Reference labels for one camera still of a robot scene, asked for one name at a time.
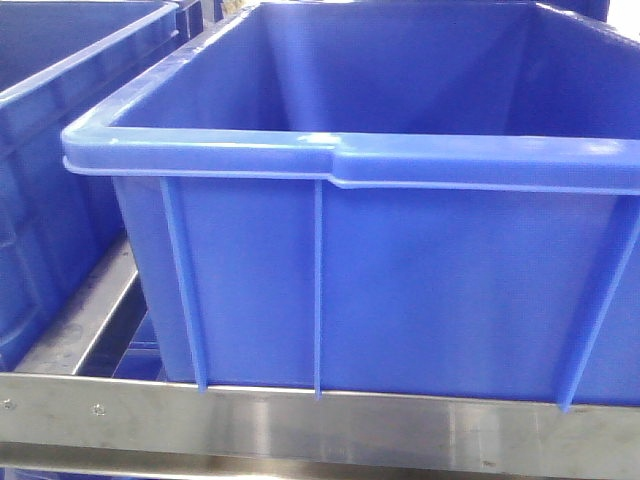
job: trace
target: plastic storage bin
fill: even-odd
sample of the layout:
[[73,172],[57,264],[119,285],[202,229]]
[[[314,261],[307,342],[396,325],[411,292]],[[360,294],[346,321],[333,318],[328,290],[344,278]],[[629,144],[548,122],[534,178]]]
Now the plastic storage bin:
[[127,351],[113,373],[114,378],[157,380],[162,374],[162,359],[151,319],[147,315],[133,336]]
[[528,1],[264,3],[63,138],[172,380],[630,404],[639,75]]
[[107,178],[60,131],[177,47],[173,4],[0,3],[0,370],[13,368],[122,229]]

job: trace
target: metal frame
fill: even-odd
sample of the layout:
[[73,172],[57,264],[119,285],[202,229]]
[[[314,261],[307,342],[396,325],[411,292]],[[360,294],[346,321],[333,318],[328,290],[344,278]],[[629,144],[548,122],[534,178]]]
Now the metal frame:
[[437,469],[625,479],[640,471],[636,408],[564,414],[535,402],[332,391],[316,399],[313,390],[199,392],[77,376],[100,345],[124,348],[144,313],[126,242],[91,284],[18,372],[0,374],[2,465],[167,478],[420,478],[409,469]]

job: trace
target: screw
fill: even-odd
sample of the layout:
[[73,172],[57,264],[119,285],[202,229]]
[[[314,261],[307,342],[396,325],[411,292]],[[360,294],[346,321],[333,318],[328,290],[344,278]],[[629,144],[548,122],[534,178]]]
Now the screw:
[[93,407],[91,407],[91,413],[93,413],[97,417],[103,416],[106,413],[104,405],[96,403]]

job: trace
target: bin rim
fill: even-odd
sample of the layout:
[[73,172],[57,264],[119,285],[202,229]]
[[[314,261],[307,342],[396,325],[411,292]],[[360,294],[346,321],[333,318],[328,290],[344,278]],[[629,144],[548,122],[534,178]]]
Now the bin rim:
[[[125,25],[122,28],[110,33],[109,35],[99,39],[98,41],[72,53],[71,55],[55,62],[42,70],[30,75],[23,80],[11,85],[10,87],[0,91],[0,109],[6,104],[22,98],[33,91],[41,88],[47,83],[53,81],[60,75],[81,65],[91,57],[99,55],[107,48],[115,45],[127,37],[136,34],[140,29],[151,25],[168,13],[177,10],[178,5],[170,1],[161,0],[44,0],[47,3],[64,3],[64,4],[80,4],[80,3],[112,3],[126,5],[130,3],[157,5],[154,11],[140,17],[139,19]],[[39,0],[3,0],[3,4],[39,4]]]
[[[102,176],[321,179],[341,188],[640,195],[640,140],[636,139],[118,125],[124,114],[261,5],[309,3],[324,2],[261,1],[207,28],[68,126],[62,132],[66,168]],[[541,5],[607,35],[618,35],[602,22]],[[620,36],[640,50],[640,42]],[[140,154],[150,151],[151,162]],[[188,158],[176,162],[176,155],[185,151]]]

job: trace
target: metal shelf rail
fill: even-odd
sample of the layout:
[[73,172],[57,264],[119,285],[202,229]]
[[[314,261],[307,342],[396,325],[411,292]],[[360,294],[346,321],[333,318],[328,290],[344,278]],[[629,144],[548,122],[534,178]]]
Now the metal shelf rail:
[[312,390],[103,378],[97,365],[117,363],[144,309],[123,239],[18,369],[0,374],[1,465],[156,478],[640,471],[638,408],[563,414],[535,402],[340,391],[316,400]]

